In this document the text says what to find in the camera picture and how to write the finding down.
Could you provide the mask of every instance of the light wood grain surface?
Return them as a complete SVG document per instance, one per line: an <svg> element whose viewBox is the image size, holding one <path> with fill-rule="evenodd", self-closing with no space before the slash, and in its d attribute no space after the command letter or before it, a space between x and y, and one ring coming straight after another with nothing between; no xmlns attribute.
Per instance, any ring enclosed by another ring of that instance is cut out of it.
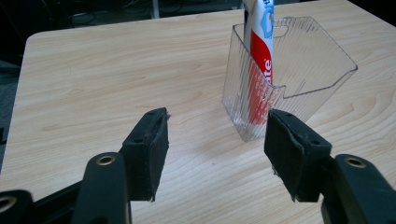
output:
<svg viewBox="0 0 396 224"><path fill-rule="evenodd" d="M332 155L371 161L396 188L396 29L345 0L282 5L311 16L359 70L307 122ZM293 203L263 139L241 140L221 104L232 25L243 11L41 33L27 42L0 190L35 200L79 181L118 151L147 111L167 107L170 148L157 201L134 223L321 223Z"/></svg>

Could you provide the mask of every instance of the clear plastic container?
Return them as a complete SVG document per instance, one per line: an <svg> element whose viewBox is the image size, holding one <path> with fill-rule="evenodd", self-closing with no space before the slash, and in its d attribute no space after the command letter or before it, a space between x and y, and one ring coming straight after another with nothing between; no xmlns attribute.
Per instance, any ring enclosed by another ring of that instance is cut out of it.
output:
<svg viewBox="0 0 396 224"><path fill-rule="evenodd" d="M285 18L274 24L271 85L250 56L243 36L244 24L234 25L222 103L246 142L264 138L269 108L307 121L358 70L313 18ZM262 81L251 83L249 77L253 75L261 76ZM259 112L264 121L251 120L251 110Z"/></svg>

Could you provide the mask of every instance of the red toothpaste tube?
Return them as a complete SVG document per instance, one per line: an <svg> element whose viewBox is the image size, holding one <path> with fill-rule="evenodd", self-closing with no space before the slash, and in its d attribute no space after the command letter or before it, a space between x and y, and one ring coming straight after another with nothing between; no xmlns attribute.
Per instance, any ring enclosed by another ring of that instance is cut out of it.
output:
<svg viewBox="0 0 396 224"><path fill-rule="evenodd" d="M262 74L249 74L248 121L250 124L266 123L268 104L265 99L266 83L273 84L273 30L274 0L244 0L245 5L245 46L259 66Z"/></svg>

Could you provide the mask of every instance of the toothpaste tube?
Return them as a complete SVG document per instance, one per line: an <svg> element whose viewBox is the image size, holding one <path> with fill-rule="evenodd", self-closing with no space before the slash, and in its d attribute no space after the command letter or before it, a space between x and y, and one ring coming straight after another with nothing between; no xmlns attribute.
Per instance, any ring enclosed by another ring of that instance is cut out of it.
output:
<svg viewBox="0 0 396 224"><path fill-rule="evenodd" d="M245 33L244 43L251 57L263 73L251 71L249 74L249 115L250 124L266 123L268 110L264 87L273 83L273 30L274 30L274 0L244 0Z"/></svg>

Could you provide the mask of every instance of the plastic holder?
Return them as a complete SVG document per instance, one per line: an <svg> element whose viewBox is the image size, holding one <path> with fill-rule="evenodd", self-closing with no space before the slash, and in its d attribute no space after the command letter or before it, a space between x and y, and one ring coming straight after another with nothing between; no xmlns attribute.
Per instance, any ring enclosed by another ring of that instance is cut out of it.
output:
<svg viewBox="0 0 396 224"><path fill-rule="evenodd" d="M271 85L243 36L244 24L234 25L222 103L245 142L264 138L269 108L306 122L358 70L313 18L284 18L274 23Z"/></svg>

